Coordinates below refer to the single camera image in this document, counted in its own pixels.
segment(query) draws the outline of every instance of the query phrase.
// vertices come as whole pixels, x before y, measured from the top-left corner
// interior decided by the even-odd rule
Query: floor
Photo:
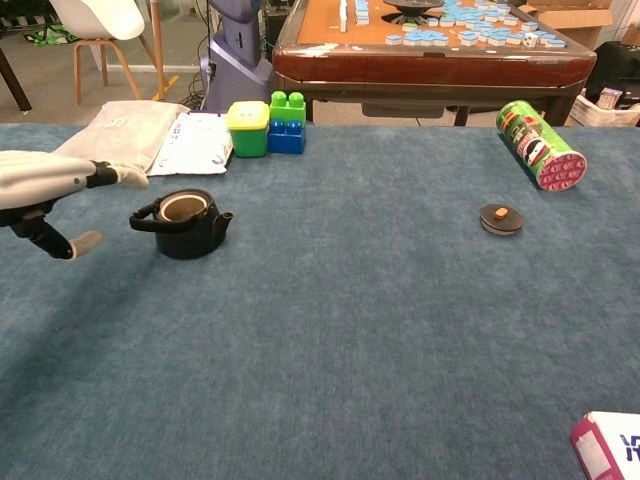
[[[196,29],[196,37],[201,32]],[[189,26],[181,25],[176,29],[167,26],[164,31],[167,45],[167,58],[177,55],[180,32]],[[188,42],[185,49],[191,49],[195,59],[197,44]],[[0,123],[55,123],[86,125],[98,113],[100,107],[110,100],[133,99],[133,93],[121,72],[109,72],[109,86],[103,87],[102,76],[88,48],[82,51],[82,94],[80,106],[73,101],[73,60],[71,45],[36,47],[27,42],[21,34],[11,33],[0,40],[0,45],[11,63],[22,87],[27,94],[33,110],[26,115],[20,112],[3,82],[0,82]],[[144,58],[136,53],[135,44],[124,44],[123,50],[131,52],[132,64],[144,62]],[[153,73],[134,73],[140,90],[145,98],[151,98],[156,91],[156,77]],[[169,91],[167,101],[181,102],[187,95],[193,73],[180,73],[178,82]],[[320,125],[453,125],[454,113],[444,111],[441,118],[384,118],[366,117],[360,105],[343,103],[314,104],[314,123]],[[472,114],[469,125],[495,125],[495,113]]]

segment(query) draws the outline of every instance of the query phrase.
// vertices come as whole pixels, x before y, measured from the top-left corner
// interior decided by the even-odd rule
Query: blue carpet
[[[582,479],[570,428],[640,398],[640,135],[561,134],[590,168],[555,194],[493,129],[310,126],[303,156],[60,201],[106,235],[78,261],[3,229],[0,478]],[[235,214],[201,260],[128,226],[182,187]]]

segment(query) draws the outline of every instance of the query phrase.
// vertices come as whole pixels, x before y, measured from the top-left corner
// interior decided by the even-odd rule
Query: green and red can
[[[496,125],[543,190],[573,187],[587,171],[585,156],[567,145],[529,103],[505,105]]]

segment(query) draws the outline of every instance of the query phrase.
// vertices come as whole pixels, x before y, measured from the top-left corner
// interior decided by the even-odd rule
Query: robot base
[[[238,101],[271,101],[273,92],[273,66],[261,59],[255,67],[248,66],[231,53],[222,35],[216,35],[210,45],[211,60],[215,64],[215,78],[209,87],[206,110],[224,113]],[[209,59],[200,60],[203,85],[207,85]]]

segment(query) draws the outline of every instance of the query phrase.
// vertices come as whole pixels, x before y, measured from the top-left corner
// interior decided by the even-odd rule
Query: robotic hand
[[[98,246],[102,234],[92,230],[69,241],[45,222],[45,216],[62,197],[114,183],[149,185],[145,173],[130,165],[45,152],[0,152],[0,227],[11,227],[53,258],[79,257]]]

